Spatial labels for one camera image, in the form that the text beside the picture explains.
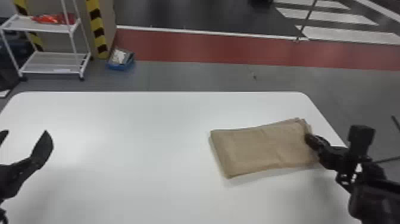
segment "concrete floor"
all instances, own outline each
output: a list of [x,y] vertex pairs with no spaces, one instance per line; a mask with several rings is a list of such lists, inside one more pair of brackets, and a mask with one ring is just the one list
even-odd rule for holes
[[[90,63],[85,82],[76,76],[31,75],[0,100],[0,107],[25,91],[299,91],[345,142],[350,125],[369,125],[377,129],[370,148],[375,160],[400,155],[400,133],[390,119],[400,118],[397,71],[138,61],[130,71],[119,72],[106,70],[104,64]],[[383,167],[400,181],[400,163]]]

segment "cable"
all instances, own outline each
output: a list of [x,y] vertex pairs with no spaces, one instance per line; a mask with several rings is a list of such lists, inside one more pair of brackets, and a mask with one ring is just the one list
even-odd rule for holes
[[400,123],[399,123],[399,121],[397,120],[397,118],[395,116],[392,116],[392,120],[393,120],[393,122],[395,123],[397,129],[400,132]]

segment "shelf leg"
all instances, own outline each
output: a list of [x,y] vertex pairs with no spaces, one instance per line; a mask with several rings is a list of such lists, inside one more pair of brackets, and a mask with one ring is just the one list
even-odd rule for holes
[[[76,12],[78,18],[81,19],[80,12],[79,12],[78,6],[76,4],[76,0],[73,0],[73,4],[74,4],[75,12]],[[85,28],[83,27],[82,19],[81,19],[81,22],[80,22],[80,28],[81,28],[82,33],[83,33],[83,38],[85,39],[86,51],[91,53],[88,37],[86,36],[86,32],[85,32]]]
[[3,39],[5,48],[7,49],[8,54],[10,55],[11,61],[12,61],[13,65],[14,65],[17,73],[18,73],[18,76],[20,77],[21,80],[24,80],[24,76],[23,76],[22,72],[20,71],[20,68],[18,66],[17,60],[14,57],[13,51],[11,50],[7,39],[5,38],[4,31],[2,29],[0,29],[0,35],[1,35],[1,38]]
[[72,50],[74,51],[74,55],[75,55],[76,67],[77,67],[77,69],[79,71],[79,79],[83,79],[83,73],[80,70],[80,61],[79,61],[79,58],[78,58],[78,53],[76,51],[76,45],[75,45],[75,41],[74,41],[74,34],[71,33],[70,21],[68,19],[67,7],[65,6],[65,1],[64,0],[61,0],[61,6],[62,6],[63,13],[64,13],[65,22],[68,25],[68,33],[70,35]]
[[73,37],[72,34],[70,34],[70,40],[71,40],[72,50],[74,51],[74,55],[75,55],[76,66],[77,66],[77,69],[78,69],[78,71],[79,71],[79,79],[83,79],[83,72],[82,72],[81,69],[80,69],[80,63],[81,63],[81,61],[79,61],[78,53],[77,53],[77,51],[76,51],[76,46],[75,46],[74,37]]

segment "beige towel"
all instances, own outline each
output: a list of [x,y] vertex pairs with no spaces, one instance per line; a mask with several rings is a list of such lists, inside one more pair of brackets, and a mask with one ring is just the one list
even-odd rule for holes
[[311,133],[311,126],[296,118],[246,129],[212,130],[211,139],[226,177],[233,178],[317,162],[304,141],[306,133]]

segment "yellow and black striped pillar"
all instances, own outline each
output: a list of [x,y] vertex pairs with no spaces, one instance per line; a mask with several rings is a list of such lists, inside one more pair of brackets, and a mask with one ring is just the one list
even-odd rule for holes
[[[14,0],[14,5],[17,8],[19,14],[28,15],[26,0]],[[29,39],[33,42],[38,51],[43,51],[43,42],[37,33],[29,32]]]
[[108,47],[104,33],[104,23],[101,18],[100,5],[98,0],[86,0],[86,8],[90,17],[90,27],[95,37],[95,47],[98,58],[108,58]]

